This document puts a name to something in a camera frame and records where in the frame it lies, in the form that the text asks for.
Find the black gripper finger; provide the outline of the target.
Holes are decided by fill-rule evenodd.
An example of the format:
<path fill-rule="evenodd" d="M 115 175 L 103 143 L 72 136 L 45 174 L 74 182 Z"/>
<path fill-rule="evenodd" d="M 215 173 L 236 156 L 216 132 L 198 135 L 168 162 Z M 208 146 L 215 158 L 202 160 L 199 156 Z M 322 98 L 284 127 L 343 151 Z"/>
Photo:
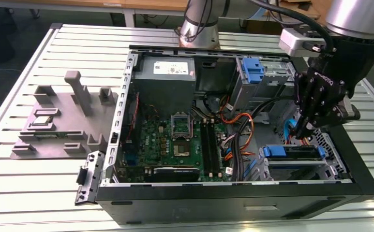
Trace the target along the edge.
<path fill-rule="evenodd" d="M 316 118 L 311 134 L 318 128 L 327 125 L 341 125 L 353 118 L 353 107 L 339 104 L 346 97 L 346 88 L 342 85 L 330 86 L 318 83 L 316 93 L 319 94 Z"/>
<path fill-rule="evenodd" d="M 295 138 L 308 137 L 316 118 L 318 96 L 316 71 L 306 71 L 295 76 L 295 104 L 299 108 L 299 118 L 295 126 Z"/>

